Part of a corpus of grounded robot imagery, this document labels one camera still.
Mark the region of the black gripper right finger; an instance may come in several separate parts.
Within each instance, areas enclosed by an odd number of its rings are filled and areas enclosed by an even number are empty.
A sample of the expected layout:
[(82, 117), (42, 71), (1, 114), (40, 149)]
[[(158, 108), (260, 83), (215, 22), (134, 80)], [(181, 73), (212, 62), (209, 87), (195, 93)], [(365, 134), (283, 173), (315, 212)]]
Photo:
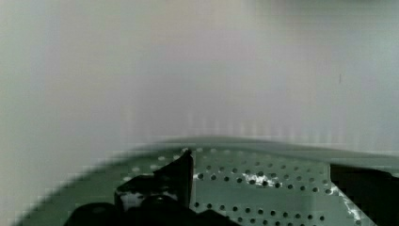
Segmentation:
[(377, 169), (331, 165), (330, 180), (377, 226), (398, 226), (397, 177)]

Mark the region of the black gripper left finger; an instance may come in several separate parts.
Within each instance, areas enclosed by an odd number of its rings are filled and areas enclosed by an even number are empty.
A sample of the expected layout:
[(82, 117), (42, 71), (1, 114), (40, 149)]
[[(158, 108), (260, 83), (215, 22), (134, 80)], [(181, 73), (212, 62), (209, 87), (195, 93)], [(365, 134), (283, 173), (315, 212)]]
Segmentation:
[(114, 192), (114, 204), (125, 213), (131, 208), (139, 207), (151, 196), (164, 195), (170, 197), (184, 207), (188, 207), (191, 199), (194, 174), (194, 159), (189, 149), (171, 163), (155, 170), (152, 174), (138, 175)]

